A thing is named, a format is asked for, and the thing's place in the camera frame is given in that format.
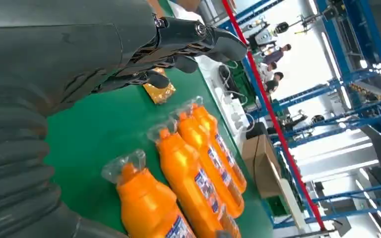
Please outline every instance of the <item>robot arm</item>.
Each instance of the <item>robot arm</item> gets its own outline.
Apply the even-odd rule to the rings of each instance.
[[[156,66],[190,72],[190,57],[244,53],[223,30],[154,18],[145,0],[0,0],[0,237],[125,237],[62,203],[43,163],[46,117],[92,92],[143,83]]]

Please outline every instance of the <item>cardboard box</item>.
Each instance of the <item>cardboard box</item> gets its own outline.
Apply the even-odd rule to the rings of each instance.
[[[275,149],[265,135],[259,135],[243,143],[242,159],[254,179],[262,198],[281,195],[279,179],[281,169]]]

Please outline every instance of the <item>dark shirt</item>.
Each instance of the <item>dark shirt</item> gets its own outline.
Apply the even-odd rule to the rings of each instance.
[[[275,80],[270,80],[265,83],[266,89],[265,91],[267,93],[272,93],[274,91],[274,88],[278,87],[278,82]]]
[[[281,51],[281,48],[271,54],[265,56],[263,62],[265,64],[270,64],[272,62],[278,62],[284,56],[284,52]]]

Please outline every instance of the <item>red pole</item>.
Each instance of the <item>red pole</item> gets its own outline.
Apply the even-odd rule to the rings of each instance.
[[[233,15],[233,11],[231,10],[229,3],[227,2],[227,0],[222,0],[222,1],[223,1],[224,8],[226,9],[227,14],[230,17],[230,21],[233,24],[233,27],[234,27],[234,29],[237,32],[237,35],[239,36],[241,41],[243,41],[244,43],[247,44],[246,39],[243,36],[243,32],[240,29],[239,25],[237,24],[237,20],[236,20],[236,18]],[[278,124],[277,118],[275,117],[274,110],[272,109],[272,105],[269,102],[269,99],[268,99],[268,96],[266,95],[265,89],[263,88],[263,84],[262,84],[262,80],[260,78],[260,74],[259,74],[259,72],[257,70],[257,66],[256,66],[256,63],[255,63],[255,60],[254,60],[254,58],[252,56],[252,53],[250,51],[248,51],[248,59],[249,59],[249,63],[251,64],[251,69],[252,69],[252,71],[253,71],[253,73],[255,75],[255,79],[256,79],[257,85],[259,87],[260,93],[262,95],[262,98],[265,101],[266,109],[268,110],[269,115],[271,116],[272,123],[274,124],[275,130],[277,131],[277,134],[278,134],[278,138],[281,141],[281,146],[282,146],[282,148],[284,150],[285,155],[288,158],[289,166],[294,171],[294,176],[295,176],[296,182],[302,188],[301,192],[305,195],[306,200],[308,202],[308,205],[311,207],[311,209],[313,211],[313,214],[314,214],[314,216],[316,218],[316,221],[317,221],[317,223],[320,226],[320,229],[324,231],[325,230],[325,225],[323,223],[322,217],[320,217],[319,209],[312,202],[312,199],[310,198],[310,196],[308,194],[306,186],[304,185],[304,183],[302,181],[302,176],[301,176],[301,174],[300,174],[300,172],[299,172],[299,170],[297,168],[296,162],[294,161],[294,158],[291,155],[290,150],[288,149],[287,141],[285,140],[285,137],[284,137],[284,134],[282,133],[281,127]]]

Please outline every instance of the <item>person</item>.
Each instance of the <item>person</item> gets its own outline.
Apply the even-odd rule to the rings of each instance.
[[[277,90],[279,82],[283,79],[284,74],[282,72],[276,72],[274,73],[274,78],[270,81],[265,82],[266,89],[265,91],[268,94],[271,94]]]
[[[277,51],[265,56],[265,58],[263,58],[263,63],[270,64],[272,62],[278,62],[284,56],[284,52],[289,50],[291,50],[291,45],[286,44],[285,46],[280,47]]]
[[[273,70],[277,69],[277,63],[272,62],[270,64],[260,63],[258,64],[258,70],[263,82],[272,80]]]

